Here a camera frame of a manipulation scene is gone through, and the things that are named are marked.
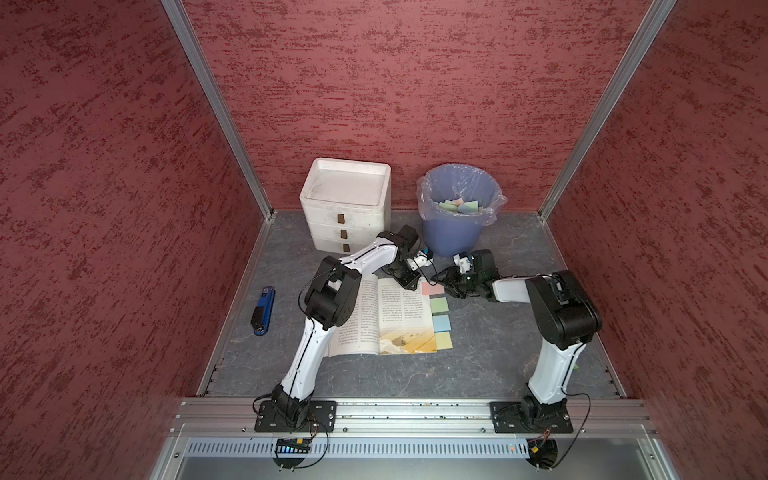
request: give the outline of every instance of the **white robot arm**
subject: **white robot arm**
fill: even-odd
[[[542,432],[565,411],[568,380],[578,356],[602,322],[581,284],[569,270],[549,275],[502,278],[489,250],[454,257],[449,267],[433,279],[458,298],[484,296],[492,302],[530,303],[539,333],[541,350],[527,392],[520,402],[518,421],[523,431]]]
[[[385,268],[403,288],[414,290],[421,266],[431,264],[431,256],[423,252],[410,257],[418,239],[409,226],[398,233],[385,231],[362,250],[336,259],[326,257],[310,281],[305,296],[306,320],[299,349],[283,381],[272,391],[272,402],[291,429],[306,421],[315,378],[323,353],[338,327],[352,315],[363,275]]]

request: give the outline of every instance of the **book page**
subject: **book page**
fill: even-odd
[[[379,353],[379,279],[376,275],[366,275],[360,280],[355,310],[329,342],[328,356],[350,353]]]
[[[379,335],[382,355],[437,351],[429,296],[422,281],[415,291],[405,290],[393,278],[379,280]]]

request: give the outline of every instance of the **yellow sticky note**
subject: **yellow sticky note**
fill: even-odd
[[[448,300],[444,296],[429,299],[429,307],[432,313],[443,313],[448,311]]]
[[[437,340],[438,350],[447,350],[453,348],[453,342],[451,341],[450,332],[437,332],[435,334],[435,340]]]

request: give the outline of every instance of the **trash can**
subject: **trash can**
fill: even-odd
[[[469,252],[483,229],[496,221],[507,197],[498,182],[481,168],[445,164],[432,168],[416,184],[419,214],[424,220],[424,241],[435,255],[453,257]],[[478,201],[477,213],[461,214],[443,210],[438,203],[463,198]]]

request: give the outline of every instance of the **black wire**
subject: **black wire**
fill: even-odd
[[[419,249],[417,250],[417,252],[421,252],[421,251],[422,251],[422,247],[423,247],[423,246],[424,246],[424,239],[422,239],[421,237],[419,237]],[[418,268],[418,269],[419,269],[419,273],[421,273],[421,274],[422,274],[422,276],[424,277],[424,280],[426,280],[426,281],[427,281],[427,283],[429,283],[429,284],[430,284],[430,285],[432,285],[432,286],[435,286],[435,285],[437,285],[437,282],[434,282],[434,283],[432,283],[432,281],[431,281],[431,280],[434,280],[434,277],[433,277],[432,279],[430,279],[428,276],[426,276],[426,275],[424,274],[424,272],[422,271],[422,268],[421,268],[419,265],[416,265],[416,268]],[[437,275],[437,268],[435,267],[435,258],[434,258],[434,256],[432,257],[432,268],[433,268],[433,269],[435,269],[435,275]]]
[[[296,377],[299,376],[299,367],[301,366],[301,361],[304,360],[304,354],[306,353],[306,349],[310,347],[310,342],[312,341],[312,335],[315,334],[315,327],[314,324],[312,326],[312,332],[310,332],[310,337],[306,341],[306,345],[304,346],[304,351],[301,352],[301,358],[299,358],[299,362],[296,364],[296,369],[293,370],[293,380],[290,383],[290,390],[288,391],[288,398],[291,398],[291,394],[293,393],[293,384],[296,383]]]
[[[568,456],[568,452],[571,451],[571,448],[574,446],[574,443],[576,443],[576,439],[578,439],[579,434],[581,433],[581,430],[584,429],[584,424],[587,423],[587,419],[589,418],[589,412],[592,410],[592,398],[587,393],[581,392],[581,393],[566,393],[565,390],[563,390],[563,387],[560,387],[560,390],[565,393],[567,396],[579,396],[583,395],[587,397],[587,400],[589,401],[589,404],[587,406],[587,415],[584,415],[584,420],[581,422],[581,426],[576,431],[576,436],[574,437],[574,441],[571,442],[571,444],[568,446],[568,449],[565,450],[565,453],[562,457],[560,457],[559,460],[551,467],[554,468],[562,463],[563,460],[565,460],[565,457]]]
[[[571,355],[571,361],[568,363],[568,368],[565,370],[565,376],[563,377],[563,381],[560,383],[560,390],[563,390],[563,387],[565,387],[565,380],[568,379],[568,374],[571,373],[571,368],[574,365],[574,361],[579,353],[587,346],[586,343],[582,343],[581,347],[576,349],[576,352],[574,352],[573,355]]]
[[[291,468],[292,470],[298,470],[299,468],[309,468],[309,467],[313,467],[313,466],[317,465],[317,464],[318,464],[318,462],[319,462],[320,460],[322,460],[322,459],[323,459],[323,458],[326,456],[326,453],[328,453],[328,448],[331,446],[331,438],[330,438],[330,436],[328,435],[328,429],[327,429],[327,428],[326,428],[326,426],[325,426],[325,425],[323,425],[322,423],[320,423],[320,422],[317,422],[317,419],[315,419],[315,423],[317,423],[317,425],[319,425],[319,426],[323,427],[323,431],[326,433],[326,449],[325,449],[325,450],[323,450],[323,454],[320,456],[320,458],[318,458],[318,459],[317,459],[317,460],[315,460],[314,462],[310,463],[309,465],[304,465],[303,467],[292,467],[292,468]],[[278,454],[277,454],[277,447],[276,447],[276,445],[275,445],[275,451],[274,451],[274,452],[275,452],[275,456],[272,458],[272,460],[275,462],[275,465],[277,465],[277,466],[279,466],[279,467],[281,467],[281,468],[285,468],[285,467],[283,467],[283,465],[281,465],[281,464],[280,464],[280,459],[281,459],[281,458],[280,458],[280,457],[278,456]]]
[[[271,396],[272,396],[271,393],[266,393],[264,395],[259,395],[255,399],[253,399],[253,413],[258,413],[259,412],[258,410],[256,410],[256,402],[258,402],[259,400],[264,400],[264,399],[269,398]]]
[[[454,267],[453,265],[449,265],[449,266],[447,266],[446,268],[444,268],[444,269],[440,270],[439,272],[437,271],[437,268],[435,268],[435,275],[434,275],[434,276],[432,276],[432,280],[434,280],[434,279],[435,279],[435,278],[437,278],[438,276],[441,276],[443,273],[447,272],[448,270],[450,270],[450,269],[451,269],[451,268],[453,268],[453,267]]]
[[[315,460],[315,462],[314,462],[314,463],[310,463],[309,465],[304,465],[303,467],[294,467],[294,468],[298,469],[298,468],[309,468],[309,467],[313,467],[313,466],[317,465],[317,463],[318,463],[320,460],[322,460],[322,459],[323,459],[323,457],[325,457],[325,456],[326,456],[326,453],[328,452],[328,448],[331,446],[331,438],[328,436],[328,429],[326,428],[326,426],[325,426],[325,425],[323,425],[323,424],[322,424],[322,423],[320,423],[320,422],[317,422],[317,425],[320,425],[321,427],[323,427],[323,431],[326,433],[326,449],[325,449],[325,450],[323,450],[323,454],[320,456],[320,458],[318,458],[317,460]]]
[[[546,439],[546,440],[544,440],[544,439],[533,439],[533,440],[529,440],[528,441],[528,443],[530,443],[530,442],[533,442],[533,446],[535,448],[543,449],[547,445],[547,442],[554,442],[554,439]],[[536,461],[536,466],[537,467],[552,468],[554,466],[554,462],[552,460],[550,460],[549,458],[544,457],[544,456],[542,456],[540,458],[537,457],[535,459],[535,461]]]
[[[499,416],[499,415],[501,415],[503,412],[506,412],[507,410],[511,409],[512,407],[519,407],[519,406],[520,406],[520,404],[519,404],[519,403],[511,403],[511,404],[507,405],[506,407],[504,407],[503,409],[501,409],[501,410],[499,410],[498,412],[496,412],[496,413],[493,415],[493,417],[494,417],[495,419],[497,419],[497,418],[498,418],[498,416]]]
[[[304,286],[302,286],[301,290],[299,290],[299,296],[296,298],[296,303],[298,303],[299,310],[301,311],[301,313],[304,314],[305,317],[309,318],[310,316],[307,315],[306,312],[304,311],[304,308],[301,307],[301,293],[304,291],[305,288],[307,288],[309,286],[310,283],[314,282],[316,279],[320,278],[321,276],[325,275],[326,273],[333,272],[338,266],[339,265],[334,265],[334,266],[330,267],[328,270],[326,270],[326,271],[324,271],[322,273],[318,273],[317,275],[312,277],[309,282],[304,283]]]

